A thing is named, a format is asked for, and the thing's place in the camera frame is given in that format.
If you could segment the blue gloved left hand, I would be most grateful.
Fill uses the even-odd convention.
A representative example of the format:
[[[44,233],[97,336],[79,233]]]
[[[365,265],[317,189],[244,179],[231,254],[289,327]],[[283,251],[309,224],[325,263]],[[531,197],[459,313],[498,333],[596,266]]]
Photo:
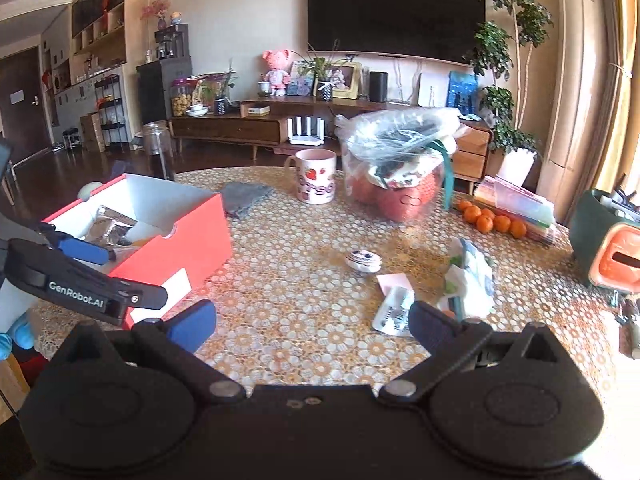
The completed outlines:
[[[28,350],[34,346],[36,335],[29,319],[29,310],[21,314],[10,311],[1,312],[0,360],[5,361],[17,346]]]

